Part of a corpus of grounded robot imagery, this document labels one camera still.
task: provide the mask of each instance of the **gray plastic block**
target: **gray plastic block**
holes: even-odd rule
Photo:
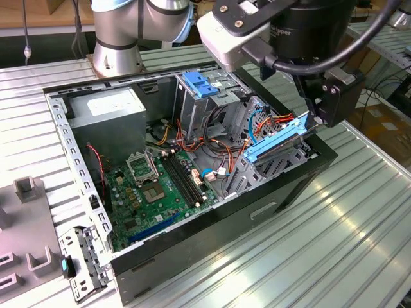
[[[56,255],[51,252],[48,246],[44,247],[46,251],[46,261],[41,262],[33,257],[31,253],[26,254],[28,270],[32,271],[37,278],[43,277],[58,268]]]
[[[10,291],[18,289],[24,284],[24,280],[14,274],[8,275],[5,278],[0,278],[0,295],[7,294]]]
[[[5,271],[12,266],[18,265],[20,262],[20,258],[12,252],[6,253],[5,255],[0,255],[0,271]]]
[[[0,203],[0,232],[12,225],[12,218],[2,209]]]
[[[33,201],[41,197],[39,188],[31,176],[14,180],[13,185],[15,194],[19,197],[21,203]]]
[[[60,248],[42,180],[20,178],[13,185],[0,188],[0,208],[0,215],[3,213],[8,222],[8,227],[0,232],[1,306],[57,278],[62,270]]]

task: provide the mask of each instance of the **chip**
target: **chip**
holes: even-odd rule
[[[126,227],[127,230],[133,229],[134,227],[137,226],[137,222],[135,219],[127,221],[124,223],[124,227]]]
[[[148,203],[164,198],[166,195],[158,182],[150,183],[141,188]]]

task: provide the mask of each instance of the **blue wire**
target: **blue wire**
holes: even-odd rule
[[[208,173],[210,173],[210,172],[213,172],[213,170],[212,170],[212,169],[206,169],[206,170],[204,170],[203,172],[201,172],[201,177],[203,178],[206,174],[208,174]]]
[[[258,109],[258,110],[256,110],[256,111],[254,111],[252,114],[251,114],[251,116],[250,116],[250,120],[249,120],[249,134],[250,134],[250,138],[251,138],[251,140],[252,140],[252,142],[255,144],[255,143],[257,143],[257,140],[256,140],[256,138],[254,138],[254,134],[252,133],[252,118],[258,113],[258,112],[261,112],[262,111],[262,109]]]

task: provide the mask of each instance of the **ram slot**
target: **ram slot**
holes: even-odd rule
[[[194,207],[196,202],[195,199],[190,194],[188,188],[181,180],[180,175],[175,170],[169,159],[164,158],[162,160],[162,165],[164,166],[165,170],[167,171],[168,175],[170,176],[171,180],[173,181],[177,189],[179,190],[179,193],[181,193],[182,197],[184,198],[184,201],[187,202],[189,207]]]
[[[181,166],[179,160],[175,157],[172,157],[171,158],[171,163],[173,164],[173,166],[174,166],[175,170],[177,171],[177,173],[182,175],[181,178],[186,183],[187,188],[190,190],[190,193],[194,197],[194,199],[199,203],[203,203],[203,198],[201,197],[201,194],[198,192],[196,185],[193,183],[193,181],[187,175],[186,171]]]

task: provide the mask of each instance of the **metal shelf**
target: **metal shelf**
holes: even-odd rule
[[[201,46],[143,53],[149,70],[205,58]],[[258,77],[257,67],[245,68]],[[43,179],[58,235],[90,221],[41,89],[94,78],[86,60],[0,69],[0,185]],[[281,74],[263,85],[305,110]],[[339,156],[291,207],[128,307],[395,307],[411,288],[411,175],[347,123],[319,136]],[[2,307],[62,303],[75,307],[60,277]],[[109,284],[82,306],[119,305]]]

